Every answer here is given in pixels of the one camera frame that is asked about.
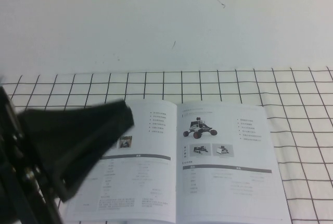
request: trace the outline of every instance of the black grid lines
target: black grid lines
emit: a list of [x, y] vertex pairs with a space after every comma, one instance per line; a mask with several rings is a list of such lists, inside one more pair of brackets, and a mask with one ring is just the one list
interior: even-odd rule
[[333, 221], [333, 70], [228, 70], [5, 78], [17, 111], [73, 109], [117, 99], [263, 106], [294, 223]]

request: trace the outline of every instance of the small robot image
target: small robot image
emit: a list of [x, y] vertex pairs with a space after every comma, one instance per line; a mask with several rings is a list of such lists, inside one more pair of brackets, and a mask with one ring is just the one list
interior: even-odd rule
[[199, 147], [194, 147], [193, 148], [193, 152], [199, 153], [200, 155], [202, 155], [202, 153], [204, 151], [208, 152], [208, 150], [206, 149], [206, 146], [199, 146]]
[[189, 131], [184, 131], [183, 135], [184, 137], [187, 137], [188, 134], [191, 132], [193, 133], [193, 137], [195, 139], [198, 139], [202, 136], [202, 133], [209, 132], [211, 135], [215, 136], [217, 135], [217, 131], [215, 129], [212, 129], [208, 127], [201, 118], [197, 117], [196, 121], [191, 122], [191, 126], [189, 128]]
[[226, 147], [224, 147], [224, 146], [219, 147], [219, 148], [216, 150], [216, 152], [217, 152], [218, 154], [220, 154], [220, 155], [222, 155], [222, 154], [229, 154], [228, 149], [227, 149]]

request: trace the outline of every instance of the white wall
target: white wall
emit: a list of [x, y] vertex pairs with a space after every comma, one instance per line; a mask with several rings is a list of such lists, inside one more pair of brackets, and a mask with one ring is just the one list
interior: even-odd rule
[[0, 73], [332, 64], [332, 0], [219, 1], [0, 0]]

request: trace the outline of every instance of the open booklet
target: open booklet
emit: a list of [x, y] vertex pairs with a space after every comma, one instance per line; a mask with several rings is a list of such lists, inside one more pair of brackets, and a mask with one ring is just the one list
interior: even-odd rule
[[91, 171], [67, 221], [290, 223], [262, 107], [128, 105], [135, 127]]

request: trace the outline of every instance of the white paper surface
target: white paper surface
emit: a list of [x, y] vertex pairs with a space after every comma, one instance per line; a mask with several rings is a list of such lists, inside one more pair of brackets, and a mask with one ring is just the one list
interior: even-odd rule
[[135, 127], [92, 170], [67, 220], [290, 223], [263, 108], [129, 106]]
[[[217, 135], [184, 137], [197, 117]], [[177, 223], [290, 223], [263, 108], [179, 105], [177, 148]]]

